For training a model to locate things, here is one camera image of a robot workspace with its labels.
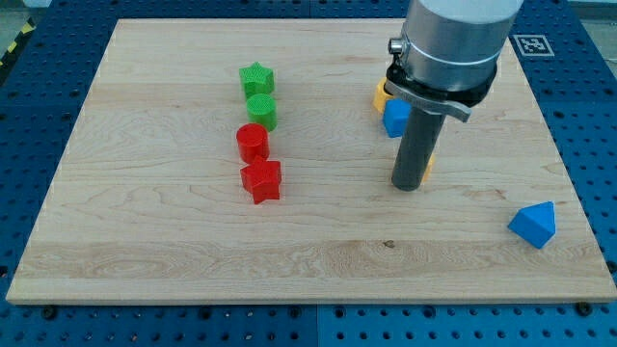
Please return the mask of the yellow block behind arm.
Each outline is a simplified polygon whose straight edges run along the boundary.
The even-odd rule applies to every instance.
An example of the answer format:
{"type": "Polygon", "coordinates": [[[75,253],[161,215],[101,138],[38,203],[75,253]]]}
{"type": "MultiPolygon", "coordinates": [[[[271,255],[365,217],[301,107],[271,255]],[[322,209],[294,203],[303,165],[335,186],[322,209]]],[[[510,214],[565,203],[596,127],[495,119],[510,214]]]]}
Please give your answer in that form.
{"type": "Polygon", "coordinates": [[[381,78],[373,95],[372,105],[379,114],[383,114],[387,102],[394,99],[394,96],[386,90],[387,81],[386,77],[381,78]]]}

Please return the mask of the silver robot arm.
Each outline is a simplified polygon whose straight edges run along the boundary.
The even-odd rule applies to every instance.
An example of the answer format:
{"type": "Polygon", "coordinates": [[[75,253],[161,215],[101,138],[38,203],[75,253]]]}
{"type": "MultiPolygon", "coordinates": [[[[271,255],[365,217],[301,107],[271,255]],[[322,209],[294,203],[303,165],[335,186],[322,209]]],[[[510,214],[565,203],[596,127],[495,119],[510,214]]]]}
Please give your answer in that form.
{"type": "Polygon", "coordinates": [[[430,115],[465,122],[488,93],[522,0],[413,0],[389,40],[385,89],[430,115]]]}

